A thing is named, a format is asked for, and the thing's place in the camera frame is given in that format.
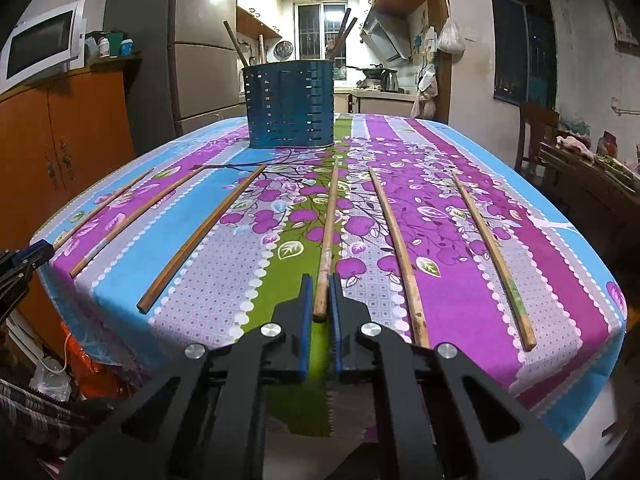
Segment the framed elephant picture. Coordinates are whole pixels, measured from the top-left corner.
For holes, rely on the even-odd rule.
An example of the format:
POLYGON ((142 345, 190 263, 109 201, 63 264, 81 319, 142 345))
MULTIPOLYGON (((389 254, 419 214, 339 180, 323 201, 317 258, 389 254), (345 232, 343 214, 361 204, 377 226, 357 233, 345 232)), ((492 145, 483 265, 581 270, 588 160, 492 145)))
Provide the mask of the framed elephant picture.
POLYGON ((639 40, 634 36, 630 26, 623 18, 623 14, 617 9, 613 0, 604 0, 608 17, 610 18, 615 49, 620 53, 638 56, 640 50, 639 40))

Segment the wooden dining chair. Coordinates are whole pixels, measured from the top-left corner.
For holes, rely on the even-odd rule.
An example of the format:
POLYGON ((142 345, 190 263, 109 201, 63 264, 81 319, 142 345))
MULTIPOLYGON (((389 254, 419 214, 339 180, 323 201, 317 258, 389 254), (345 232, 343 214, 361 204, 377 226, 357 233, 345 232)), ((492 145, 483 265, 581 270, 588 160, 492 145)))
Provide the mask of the wooden dining chair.
POLYGON ((560 115, 555 110, 534 102, 521 102, 518 148, 514 170, 530 183, 536 180, 542 142, 555 137, 558 132, 560 115))

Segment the blue perforated utensil holder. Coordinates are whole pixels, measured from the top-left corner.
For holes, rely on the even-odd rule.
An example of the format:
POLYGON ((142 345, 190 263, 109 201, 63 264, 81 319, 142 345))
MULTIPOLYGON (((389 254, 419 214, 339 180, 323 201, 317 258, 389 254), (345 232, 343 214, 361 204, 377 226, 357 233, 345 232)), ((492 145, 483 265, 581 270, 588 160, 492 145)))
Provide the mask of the blue perforated utensil holder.
POLYGON ((323 148, 334 142, 334 64, 301 60, 243 70, 251 148, 323 148))

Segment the colourful floral tablecloth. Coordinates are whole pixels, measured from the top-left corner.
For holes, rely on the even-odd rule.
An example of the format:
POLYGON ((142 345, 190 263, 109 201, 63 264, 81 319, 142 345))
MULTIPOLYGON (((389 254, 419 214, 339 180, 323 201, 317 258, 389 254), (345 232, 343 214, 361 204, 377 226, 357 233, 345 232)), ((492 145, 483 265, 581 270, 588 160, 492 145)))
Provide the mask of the colourful floral tablecloth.
POLYGON ((52 245, 115 191, 40 269, 81 348, 130 382, 187 344, 232 344, 318 272, 338 161, 333 265, 344 294, 411 338, 393 242, 368 171, 393 208, 431 344, 459 347, 558 437, 579 426, 611 375, 627 305, 585 237, 536 188, 456 130, 427 120, 337 116, 334 143, 254 150, 244 119, 171 141, 96 183, 39 231, 52 245), (181 245, 259 165, 147 314, 137 303, 181 245), (537 339, 525 352, 489 252, 452 180, 497 241, 537 339))

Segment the steel kettle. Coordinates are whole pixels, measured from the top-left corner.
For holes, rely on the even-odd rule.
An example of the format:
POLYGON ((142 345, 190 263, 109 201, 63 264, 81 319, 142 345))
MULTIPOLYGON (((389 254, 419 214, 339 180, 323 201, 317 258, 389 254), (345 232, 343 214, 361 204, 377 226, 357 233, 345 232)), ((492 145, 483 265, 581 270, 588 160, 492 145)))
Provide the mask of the steel kettle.
POLYGON ((385 92, 397 93, 399 91, 396 70, 384 68, 381 74, 381 87, 385 92))

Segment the orange wooden cabinet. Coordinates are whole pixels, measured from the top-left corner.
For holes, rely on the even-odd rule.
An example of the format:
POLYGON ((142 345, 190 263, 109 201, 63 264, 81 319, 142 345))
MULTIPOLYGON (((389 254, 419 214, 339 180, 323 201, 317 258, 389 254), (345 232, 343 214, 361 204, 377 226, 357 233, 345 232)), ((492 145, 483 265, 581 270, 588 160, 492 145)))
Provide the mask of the orange wooden cabinet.
POLYGON ((2 94, 2 249, 28 246, 52 214, 134 159, 126 96, 140 64, 109 58, 2 94))

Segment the dark wooden dining table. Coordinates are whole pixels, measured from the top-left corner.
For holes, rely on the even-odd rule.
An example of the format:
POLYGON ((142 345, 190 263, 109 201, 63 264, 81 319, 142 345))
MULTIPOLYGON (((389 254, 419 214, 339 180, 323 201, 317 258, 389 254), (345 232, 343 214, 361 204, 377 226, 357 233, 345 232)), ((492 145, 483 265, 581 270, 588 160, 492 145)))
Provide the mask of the dark wooden dining table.
POLYGON ((639 278, 639 195, 579 155, 541 144, 544 194, 576 226, 619 281, 639 278))

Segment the dark window with blue frame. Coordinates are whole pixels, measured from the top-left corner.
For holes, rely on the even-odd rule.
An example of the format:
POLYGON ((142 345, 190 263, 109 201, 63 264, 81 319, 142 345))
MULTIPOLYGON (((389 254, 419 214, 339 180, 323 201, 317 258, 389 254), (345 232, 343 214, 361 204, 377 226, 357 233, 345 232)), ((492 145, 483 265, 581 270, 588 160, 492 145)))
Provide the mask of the dark window with blue frame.
POLYGON ((550 0, 491 0, 494 98, 555 107, 556 42, 550 0))

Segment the white plastic bag hanging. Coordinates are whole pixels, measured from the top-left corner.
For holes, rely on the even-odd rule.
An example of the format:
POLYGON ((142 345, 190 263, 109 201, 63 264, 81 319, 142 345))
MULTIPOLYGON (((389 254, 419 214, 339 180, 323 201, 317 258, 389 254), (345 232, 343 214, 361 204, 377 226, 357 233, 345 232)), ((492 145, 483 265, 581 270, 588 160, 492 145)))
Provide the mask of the white plastic bag hanging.
POLYGON ((465 51, 464 38, 461 35, 458 24, 451 15, 449 1, 446 0, 445 3, 448 16, 438 36, 437 47, 439 51, 447 54, 462 55, 465 51))

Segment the silver refrigerator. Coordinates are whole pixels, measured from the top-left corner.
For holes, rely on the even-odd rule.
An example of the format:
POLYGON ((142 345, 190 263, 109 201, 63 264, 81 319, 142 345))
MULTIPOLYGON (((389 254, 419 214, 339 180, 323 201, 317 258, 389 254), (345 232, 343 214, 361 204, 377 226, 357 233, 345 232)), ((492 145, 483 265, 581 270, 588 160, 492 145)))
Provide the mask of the silver refrigerator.
POLYGON ((141 55, 127 98, 137 154, 239 110, 236 0, 106 0, 103 25, 141 55))

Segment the white microwave oven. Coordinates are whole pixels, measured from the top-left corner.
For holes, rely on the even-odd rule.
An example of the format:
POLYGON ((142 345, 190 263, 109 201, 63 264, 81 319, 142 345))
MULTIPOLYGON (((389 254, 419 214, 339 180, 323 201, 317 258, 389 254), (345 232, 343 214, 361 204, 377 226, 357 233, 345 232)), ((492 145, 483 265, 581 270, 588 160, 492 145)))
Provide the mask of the white microwave oven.
POLYGON ((17 25, 1 51, 1 92, 47 70, 85 67, 85 1, 58 6, 17 25))

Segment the steel range hood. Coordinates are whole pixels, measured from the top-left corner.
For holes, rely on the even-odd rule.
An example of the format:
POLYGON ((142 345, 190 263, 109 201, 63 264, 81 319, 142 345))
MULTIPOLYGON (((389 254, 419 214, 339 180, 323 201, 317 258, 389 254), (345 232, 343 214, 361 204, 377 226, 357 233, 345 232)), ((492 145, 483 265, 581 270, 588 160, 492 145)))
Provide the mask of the steel range hood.
POLYGON ((378 62, 385 66, 408 63, 411 58, 409 26, 406 20, 370 10, 360 32, 378 62))

